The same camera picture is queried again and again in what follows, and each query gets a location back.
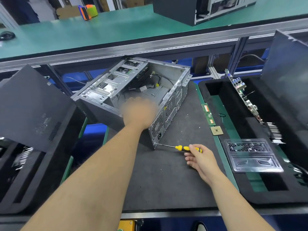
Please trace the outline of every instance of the screwdriver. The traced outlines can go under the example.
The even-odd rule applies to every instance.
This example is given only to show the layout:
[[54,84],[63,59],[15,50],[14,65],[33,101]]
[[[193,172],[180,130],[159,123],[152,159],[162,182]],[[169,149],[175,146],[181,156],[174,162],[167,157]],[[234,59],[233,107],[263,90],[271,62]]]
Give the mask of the screwdriver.
[[[164,145],[164,144],[160,144],[160,143],[158,143],[157,145],[166,146],[166,147],[174,147],[174,146]],[[190,149],[189,149],[189,147],[187,147],[187,146],[184,146],[184,147],[183,147],[182,145],[179,145],[179,146],[175,146],[174,148],[177,149],[177,150],[179,150],[179,151],[190,152]],[[201,148],[195,147],[195,149],[196,149],[198,152],[202,153],[202,149],[201,149]]]

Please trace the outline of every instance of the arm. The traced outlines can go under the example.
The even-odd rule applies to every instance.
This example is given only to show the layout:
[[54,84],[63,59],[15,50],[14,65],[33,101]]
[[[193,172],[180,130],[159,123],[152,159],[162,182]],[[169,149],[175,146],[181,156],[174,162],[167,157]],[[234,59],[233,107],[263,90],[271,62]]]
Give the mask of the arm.
[[117,230],[139,137],[156,111],[148,100],[127,104],[125,127],[52,194],[22,231]]
[[[200,147],[203,153],[194,147]],[[212,188],[228,231],[274,231],[221,172],[211,150],[200,144],[190,145],[189,148],[192,153],[184,154],[187,164],[196,169]]]

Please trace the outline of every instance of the hand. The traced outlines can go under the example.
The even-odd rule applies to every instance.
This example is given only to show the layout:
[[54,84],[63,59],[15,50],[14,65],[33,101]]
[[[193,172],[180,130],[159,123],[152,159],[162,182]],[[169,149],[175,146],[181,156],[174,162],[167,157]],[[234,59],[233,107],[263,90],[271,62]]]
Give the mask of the hand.
[[156,115],[157,105],[148,99],[130,97],[122,107],[125,126],[134,125],[142,130],[149,128]]
[[[198,152],[195,147],[201,148],[202,153]],[[197,170],[200,177],[212,186],[214,180],[223,174],[217,165],[213,152],[201,144],[189,145],[189,149],[191,153],[184,153],[187,164]]]

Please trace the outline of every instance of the yellow screwdriver handle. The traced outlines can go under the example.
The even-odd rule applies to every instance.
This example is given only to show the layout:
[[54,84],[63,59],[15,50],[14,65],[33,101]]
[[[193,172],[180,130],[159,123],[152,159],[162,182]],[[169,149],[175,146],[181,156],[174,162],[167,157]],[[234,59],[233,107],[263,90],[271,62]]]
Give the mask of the yellow screwdriver handle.
[[[182,145],[179,145],[179,146],[176,146],[175,147],[177,150],[179,150],[179,151],[185,151],[185,152],[190,152],[190,149],[189,149],[189,147],[187,147],[187,146],[182,146]],[[202,149],[201,148],[198,148],[198,147],[195,147],[195,149],[198,151],[198,152],[200,152],[200,153],[202,153]]]

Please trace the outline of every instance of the black shoe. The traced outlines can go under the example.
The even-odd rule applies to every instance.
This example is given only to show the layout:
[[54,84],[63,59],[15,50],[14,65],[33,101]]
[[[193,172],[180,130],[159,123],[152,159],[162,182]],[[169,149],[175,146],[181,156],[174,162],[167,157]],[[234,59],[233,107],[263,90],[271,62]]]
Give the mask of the black shoe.
[[208,231],[205,224],[201,221],[195,221],[192,224],[190,231]]

